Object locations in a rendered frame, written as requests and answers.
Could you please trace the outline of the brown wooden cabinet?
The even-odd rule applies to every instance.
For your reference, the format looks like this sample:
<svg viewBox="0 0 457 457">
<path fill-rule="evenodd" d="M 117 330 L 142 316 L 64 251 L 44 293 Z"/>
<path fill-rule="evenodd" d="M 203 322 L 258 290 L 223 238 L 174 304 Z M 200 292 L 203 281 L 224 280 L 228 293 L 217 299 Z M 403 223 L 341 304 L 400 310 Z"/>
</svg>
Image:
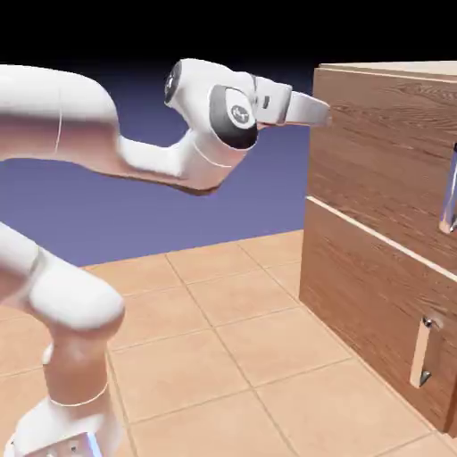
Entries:
<svg viewBox="0 0 457 457">
<path fill-rule="evenodd" d="M 457 61 L 323 63 L 301 300 L 457 437 Z"/>
</svg>

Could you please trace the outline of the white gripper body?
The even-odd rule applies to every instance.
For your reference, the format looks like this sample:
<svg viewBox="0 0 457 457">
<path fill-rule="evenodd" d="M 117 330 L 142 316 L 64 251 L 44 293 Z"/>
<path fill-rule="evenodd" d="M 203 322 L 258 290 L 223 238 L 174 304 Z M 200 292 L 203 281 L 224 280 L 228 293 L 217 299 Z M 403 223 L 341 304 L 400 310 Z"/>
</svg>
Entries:
<svg viewBox="0 0 457 457">
<path fill-rule="evenodd" d="M 317 98 L 293 91 L 287 107 L 285 123 L 304 126 L 324 126 L 330 120 L 330 106 Z"/>
</svg>

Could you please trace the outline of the wooden cabinet door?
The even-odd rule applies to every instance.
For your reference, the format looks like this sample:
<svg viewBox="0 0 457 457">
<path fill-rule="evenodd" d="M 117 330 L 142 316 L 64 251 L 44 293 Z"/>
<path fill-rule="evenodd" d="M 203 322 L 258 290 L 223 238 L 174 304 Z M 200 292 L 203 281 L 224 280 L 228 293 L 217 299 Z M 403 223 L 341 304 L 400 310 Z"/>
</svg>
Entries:
<svg viewBox="0 0 457 457">
<path fill-rule="evenodd" d="M 457 437 L 457 281 L 319 200 L 305 200 L 301 300 L 438 430 Z M 410 384 L 422 316 L 439 370 Z"/>
<path fill-rule="evenodd" d="M 313 94 L 330 104 L 331 123 L 311 133 L 310 193 L 457 275 L 457 225 L 438 227 L 457 79 L 322 66 Z"/>
</svg>

